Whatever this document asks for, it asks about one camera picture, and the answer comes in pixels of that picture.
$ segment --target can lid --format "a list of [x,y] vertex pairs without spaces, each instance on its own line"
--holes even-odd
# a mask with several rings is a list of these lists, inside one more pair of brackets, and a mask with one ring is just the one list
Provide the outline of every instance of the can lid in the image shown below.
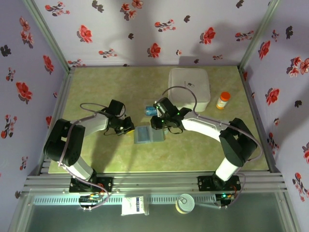
[[177,200],[177,205],[181,211],[189,213],[194,209],[195,203],[191,195],[182,194]]
[[221,98],[223,101],[228,101],[228,100],[230,100],[231,95],[230,95],[229,92],[222,92],[221,95],[220,95],[220,98]]

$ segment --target black mounting plate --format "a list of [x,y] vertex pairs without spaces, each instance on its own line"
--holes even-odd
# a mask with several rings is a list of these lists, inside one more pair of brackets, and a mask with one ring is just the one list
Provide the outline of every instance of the black mounting plate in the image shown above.
[[[97,183],[103,185],[103,187],[108,191],[112,191],[113,177],[97,177]],[[86,185],[79,180],[71,177],[71,183],[69,192],[101,192],[102,190],[97,187]]]
[[226,181],[223,188],[218,188],[213,181],[213,176],[198,176],[197,177],[198,190],[202,191],[234,191],[233,186],[236,187],[237,191],[241,189],[239,177],[237,175],[231,176],[231,178]]

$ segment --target small blue object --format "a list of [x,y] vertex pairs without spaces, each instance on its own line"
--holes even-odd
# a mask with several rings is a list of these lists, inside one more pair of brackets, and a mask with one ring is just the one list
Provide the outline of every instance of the small blue object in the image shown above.
[[157,115],[156,108],[154,108],[153,106],[146,106],[145,114],[146,116],[156,116]]

